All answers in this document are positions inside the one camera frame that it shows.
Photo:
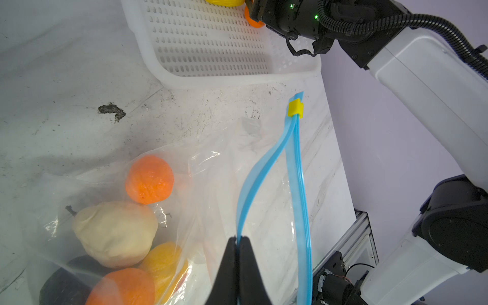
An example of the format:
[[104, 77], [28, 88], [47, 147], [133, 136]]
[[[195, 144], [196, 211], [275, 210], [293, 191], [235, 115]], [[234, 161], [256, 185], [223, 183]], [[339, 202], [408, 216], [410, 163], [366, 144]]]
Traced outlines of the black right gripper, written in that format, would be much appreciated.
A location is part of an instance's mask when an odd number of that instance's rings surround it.
[[[325, 6], [325, 16], [348, 23], [345, 33], [330, 30], [320, 22], [319, 7], [322, 5]], [[409, 13], [396, 1], [246, 1], [245, 6], [251, 19], [263, 22], [287, 40], [288, 49], [294, 56], [326, 54], [337, 41], [364, 70], [368, 70], [368, 63], [401, 29], [354, 34], [351, 26]]]

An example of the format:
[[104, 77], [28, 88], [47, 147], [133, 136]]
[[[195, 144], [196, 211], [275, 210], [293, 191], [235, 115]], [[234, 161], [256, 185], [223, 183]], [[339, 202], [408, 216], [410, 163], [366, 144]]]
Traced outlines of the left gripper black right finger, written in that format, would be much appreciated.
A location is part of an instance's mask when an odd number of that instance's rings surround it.
[[264, 287], [250, 239], [241, 237], [238, 246], [239, 293], [242, 305], [272, 305]]

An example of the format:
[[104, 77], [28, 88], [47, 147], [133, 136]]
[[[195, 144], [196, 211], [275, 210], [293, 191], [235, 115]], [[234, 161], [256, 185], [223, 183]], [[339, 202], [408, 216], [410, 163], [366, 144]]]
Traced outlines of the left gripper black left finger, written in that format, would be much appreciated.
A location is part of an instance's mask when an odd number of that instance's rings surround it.
[[234, 236], [227, 241], [216, 279], [205, 305], [237, 305], [238, 296], [239, 254]]

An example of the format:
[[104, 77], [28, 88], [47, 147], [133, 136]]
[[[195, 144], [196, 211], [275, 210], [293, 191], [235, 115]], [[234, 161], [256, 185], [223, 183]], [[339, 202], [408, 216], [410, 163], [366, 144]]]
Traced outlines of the round yellow lemon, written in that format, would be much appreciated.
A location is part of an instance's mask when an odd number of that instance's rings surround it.
[[174, 242], [156, 246], [139, 264], [155, 284], [155, 304], [165, 304], [180, 288], [188, 269], [188, 260]]

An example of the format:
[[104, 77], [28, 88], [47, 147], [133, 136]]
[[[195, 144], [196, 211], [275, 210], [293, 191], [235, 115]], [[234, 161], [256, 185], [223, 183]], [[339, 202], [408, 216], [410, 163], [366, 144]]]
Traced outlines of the clear zip top bag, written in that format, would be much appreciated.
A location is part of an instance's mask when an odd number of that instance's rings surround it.
[[88, 255], [72, 224], [76, 214], [104, 202], [132, 202], [125, 189], [134, 162], [164, 159], [174, 173], [170, 197], [149, 207], [158, 220], [151, 250], [174, 242], [188, 260], [186, 278], [165, 304], [205, 304], [227, 241], [250, 239], [272, 304], [310, 304], [311, 234], [300, 148], [304, 95], [295, 94], [279, 124], [242, 118], [196, 141], [160, 147], [88, 182], [60, 175], [37, 178], [25, 198], [27, 280], [34, 304], [46, 280], [75, 257]]

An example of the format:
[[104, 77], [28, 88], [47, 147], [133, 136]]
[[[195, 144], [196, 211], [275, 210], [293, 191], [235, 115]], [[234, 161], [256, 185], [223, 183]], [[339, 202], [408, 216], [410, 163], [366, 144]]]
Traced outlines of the large orange fruit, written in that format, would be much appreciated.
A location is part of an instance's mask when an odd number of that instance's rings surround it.
[[85, 302], [86, 305], [154, 303], [154, 281], [149, 273], [137, 268], [107, 274], [95, 285]]

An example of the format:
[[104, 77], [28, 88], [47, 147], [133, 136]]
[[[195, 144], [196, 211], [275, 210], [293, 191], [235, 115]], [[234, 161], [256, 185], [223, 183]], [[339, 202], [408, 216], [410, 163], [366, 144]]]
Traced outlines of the cream white pear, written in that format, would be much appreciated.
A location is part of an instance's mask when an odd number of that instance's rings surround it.
[[158, 230], [154, 212], [132, 202], [104, 202], [80, 210], [72, 229], [86, 253], [107, 268], [128, 268], [151, 250]]

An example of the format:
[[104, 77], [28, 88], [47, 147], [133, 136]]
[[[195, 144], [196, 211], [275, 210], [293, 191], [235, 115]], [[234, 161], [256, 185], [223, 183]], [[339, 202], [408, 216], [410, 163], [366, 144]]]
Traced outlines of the black avocado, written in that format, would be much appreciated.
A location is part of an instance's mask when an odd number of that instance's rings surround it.
[[46, 280], [39, 293], [39, 304], [84, 305], [95, 285], [110, 272], [89, 255], [75, 257], [66, 268], [59, 268]]

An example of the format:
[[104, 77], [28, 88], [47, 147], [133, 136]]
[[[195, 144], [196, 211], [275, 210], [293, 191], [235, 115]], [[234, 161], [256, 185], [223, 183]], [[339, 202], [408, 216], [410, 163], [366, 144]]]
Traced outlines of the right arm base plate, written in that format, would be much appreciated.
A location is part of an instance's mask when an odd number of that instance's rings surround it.
[[312, 304], [328, 305], [366, 305], [360, 291], [369, 269], [353, 283], [347, 274], [353, 267], [374, 267], [365, 263], [356, 263], [348, 269], [345, 268], [343, 255], [335, 251], [315, 273], [313, 277]]

